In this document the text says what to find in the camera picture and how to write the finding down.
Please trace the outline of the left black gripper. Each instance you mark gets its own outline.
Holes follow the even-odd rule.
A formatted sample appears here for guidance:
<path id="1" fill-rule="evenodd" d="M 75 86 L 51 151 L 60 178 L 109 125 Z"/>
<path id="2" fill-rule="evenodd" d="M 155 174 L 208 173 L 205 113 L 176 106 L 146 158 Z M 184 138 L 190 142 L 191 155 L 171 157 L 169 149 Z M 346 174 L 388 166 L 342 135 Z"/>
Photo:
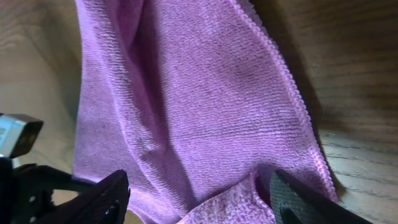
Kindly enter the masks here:
<path id="1" fill-rule="evenodd" d="M 86 192 L 94 185 L 50 166 L 14 168 L 10 159 L 2 157 L 1 223 L 37 223 L 57 209 L 52 202 L 54 190 Z"/>

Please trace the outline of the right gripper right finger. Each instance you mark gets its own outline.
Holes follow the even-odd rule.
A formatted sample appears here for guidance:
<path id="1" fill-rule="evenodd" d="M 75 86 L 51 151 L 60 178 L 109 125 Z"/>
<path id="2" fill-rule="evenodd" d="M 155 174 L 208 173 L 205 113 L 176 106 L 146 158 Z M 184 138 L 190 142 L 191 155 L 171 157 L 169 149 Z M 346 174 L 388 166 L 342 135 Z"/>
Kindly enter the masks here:
<path id="1" fill-rule="evenodd" d="M 281 169 L 271 177 L 270 196 L 277 224 L 371 224 Z"/>

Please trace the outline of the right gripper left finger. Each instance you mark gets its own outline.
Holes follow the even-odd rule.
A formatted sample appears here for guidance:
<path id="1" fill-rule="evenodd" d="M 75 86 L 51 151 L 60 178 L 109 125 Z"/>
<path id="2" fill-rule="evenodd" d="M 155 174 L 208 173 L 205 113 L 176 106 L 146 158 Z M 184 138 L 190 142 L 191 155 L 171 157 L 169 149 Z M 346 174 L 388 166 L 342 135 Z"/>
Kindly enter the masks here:
<path id="1" fill-rule="evenodd" d="M 117 170 L 36 224 L 123 224 L 129 197 L 126 171 Z"/>

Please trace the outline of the purple microfiber cloth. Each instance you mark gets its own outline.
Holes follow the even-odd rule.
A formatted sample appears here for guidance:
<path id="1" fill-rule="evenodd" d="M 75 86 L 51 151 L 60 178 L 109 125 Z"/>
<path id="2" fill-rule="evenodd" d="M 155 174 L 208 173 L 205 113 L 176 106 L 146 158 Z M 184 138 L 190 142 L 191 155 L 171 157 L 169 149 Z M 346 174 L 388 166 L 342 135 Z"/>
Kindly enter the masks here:
<path id="1" fill-rule="evenodd" d="M 248 1 L 77 1 L 73 175 L 122 169 L 144 223 L 274 223 L 283 169 L 337 196 L 310 117 Z"/>

